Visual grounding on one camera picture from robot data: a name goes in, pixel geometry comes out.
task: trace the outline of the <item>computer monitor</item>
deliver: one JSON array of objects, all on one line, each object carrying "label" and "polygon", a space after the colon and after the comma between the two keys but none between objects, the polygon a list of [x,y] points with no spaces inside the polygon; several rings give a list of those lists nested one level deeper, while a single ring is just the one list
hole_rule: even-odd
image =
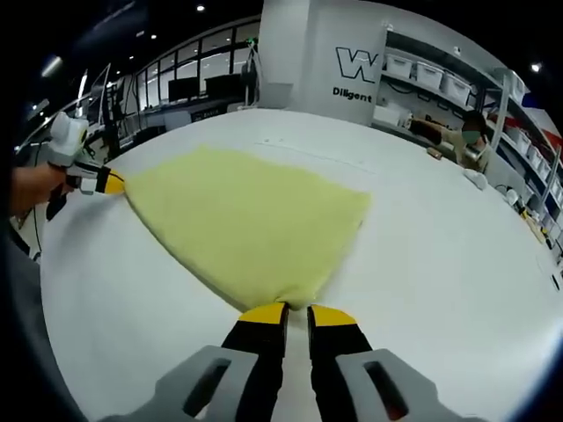
[{"label": "computer monitor", "polygon": [[177,101],[179,99],[190,99],[200,94],[200,83],[197,77],[187,77],[168,81],[168,100]]},{"label": "computer monitor", "polygon": [[243,97],[245,87],[238,73],[221,75],[205,80],[205,91],[210,98]]}]

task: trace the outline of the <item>human hand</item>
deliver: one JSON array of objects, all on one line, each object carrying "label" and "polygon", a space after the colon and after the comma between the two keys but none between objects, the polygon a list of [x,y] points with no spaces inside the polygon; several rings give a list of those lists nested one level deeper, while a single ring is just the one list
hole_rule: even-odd
[{"label": "human hand", "polygon": [[51,164],[40,164],[37,167],[18,167],[11,174],[11,215],[19,215],[29,208],[49,201],[51,192],[62,185],[62,193],[73,190],[66,183],[64,169]]}]

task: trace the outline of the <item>window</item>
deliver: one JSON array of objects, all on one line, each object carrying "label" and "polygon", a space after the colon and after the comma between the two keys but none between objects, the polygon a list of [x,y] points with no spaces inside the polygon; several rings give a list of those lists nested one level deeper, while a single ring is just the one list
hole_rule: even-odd
[{"label": "window", "polygon": [[219,47],[230,45],[230,38],[232,37],[232,28],[219,33],[214,33],[204,38],[201,42],[201,52],[207,53]]},{"label": "window", "polygon": [[160,102],[168,99],[168,83],[174,80],[174,69],[167,70],[160,74]]},{"label": "window", "polygon": [[257,38],[260,32],[260,22],[239,26],[237,28],[237,42],[243,42],[249,38]]},{"label": "window", "polygon": [[145,83],[145,72],[137,77],[137,94],[139,96],[139,110],[147,108],[147,85]]},{"label": "window", "polygon": [[209,77],[229,74],[230,53],[211,55],[201,59],[200,91],[205,91],[205,80]]},{"label": "window", "polygon": [[190,62],[184,63],[178,67],[177,70],[177,78],[184,79],[187,77],[196,77],[197,76],[197,61],[192,60]]},{"label": "window", "polygon": [[148,106],[158,106],[158,63],[149,66],[149,80],[147,81],[147,91],[149,93]]},{"label": "window", "polygon": [[168,69],[174,70],[174,53],[167,55],[164,59],[160,59],[160,73]]},{"label": "window", "polygon": [[250,48],[240,48],[239,50],[235,50],[235,62],[232,66],[232,73],[240,73],[243,64],[246,63],[248,59],[248,54],[250,53]]},{"label": "window", "polygon": [[197,42],[193,42],[188,44],[187,47],[183,47],[178,51],[178,63],[183,64],[187,59],[190,59],[198,54],[197,51]]}]

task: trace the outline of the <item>letter w logo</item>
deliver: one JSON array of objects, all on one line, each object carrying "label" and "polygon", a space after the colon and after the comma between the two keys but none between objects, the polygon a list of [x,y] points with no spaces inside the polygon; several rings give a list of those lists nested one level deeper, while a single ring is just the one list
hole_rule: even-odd
[{"label": "letter w logo", "polygon": [[374,55],[373,59],[369,56],[368,51],[356,50],[352,55],[352,50],[345,47],[336,47],[336,55],[340,65],[340,73],[342,77],[348,79],[356,79],[362,74],[363,82],[374,84],[376,60],[379,55]]}]

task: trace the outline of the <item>face mask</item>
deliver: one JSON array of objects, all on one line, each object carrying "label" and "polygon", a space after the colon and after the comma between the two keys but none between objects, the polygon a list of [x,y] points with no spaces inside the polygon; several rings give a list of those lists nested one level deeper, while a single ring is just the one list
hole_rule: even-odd
[{"label": "face mask", "polygon": [[481,137],[481,133],[478,130],[464,130],[461,135],[468,145],[473,145]]}]

